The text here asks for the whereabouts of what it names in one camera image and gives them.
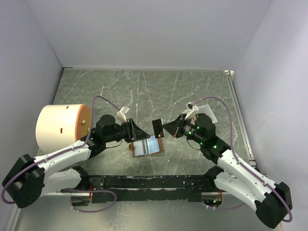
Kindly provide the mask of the black VIP credit card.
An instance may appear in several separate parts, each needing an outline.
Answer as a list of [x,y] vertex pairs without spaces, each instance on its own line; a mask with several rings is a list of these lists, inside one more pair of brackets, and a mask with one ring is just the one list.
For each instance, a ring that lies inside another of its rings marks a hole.
[[153,130],[154,130],[154,136],[156,139],[163,138],[164,135],[164,129],[161,119],[156,119],[152,121]]

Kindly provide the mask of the brown leather card holder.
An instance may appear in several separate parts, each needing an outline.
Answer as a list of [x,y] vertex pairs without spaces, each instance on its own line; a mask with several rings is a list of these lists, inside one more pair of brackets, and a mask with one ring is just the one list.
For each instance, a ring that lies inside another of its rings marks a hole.
[[132,142],[128,146],[134,158],[163,153],[163,145],[160,138],[151,136],[148,139]]

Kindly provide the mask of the white card tray box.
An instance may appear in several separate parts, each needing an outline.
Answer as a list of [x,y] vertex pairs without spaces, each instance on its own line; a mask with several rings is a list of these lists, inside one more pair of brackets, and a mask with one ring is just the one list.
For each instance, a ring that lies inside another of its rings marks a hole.
[[197,114],[206,114],[207,116],[211,118],[214,124],[218,122],[209,104],[198,106],[198,109],[194,111],[194,117],[192,118],[192,124],[195,124],[195,120],[197,119]]

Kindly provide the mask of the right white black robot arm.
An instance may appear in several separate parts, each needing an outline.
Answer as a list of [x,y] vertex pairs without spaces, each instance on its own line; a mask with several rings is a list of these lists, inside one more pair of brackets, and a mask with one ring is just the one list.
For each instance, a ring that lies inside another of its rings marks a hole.
[[192,123],[181,114],[162,128],[174,138],[185,136],[199,144],[203,156],[216,165],[217,175],[204,180],[207,190],[213,192],[218,188],[232,194],[251,207],[258,219],[271,229],[292,216],[289,186],[267,178],[240,158],[216,135],[216,126],[209,116],[198,114]]

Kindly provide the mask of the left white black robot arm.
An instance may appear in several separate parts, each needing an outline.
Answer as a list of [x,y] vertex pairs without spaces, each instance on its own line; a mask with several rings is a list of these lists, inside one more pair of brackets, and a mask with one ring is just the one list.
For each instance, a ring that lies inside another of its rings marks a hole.
[[48,177],[59,170],[99,155],[109,142],[131,143],[149,137],[131,118],[117,124],[112,115],[103,115],[86,136],[68,147],[43,156],[19,157],[2,182],[1,199],[6,204],[25,208],[42,195]]

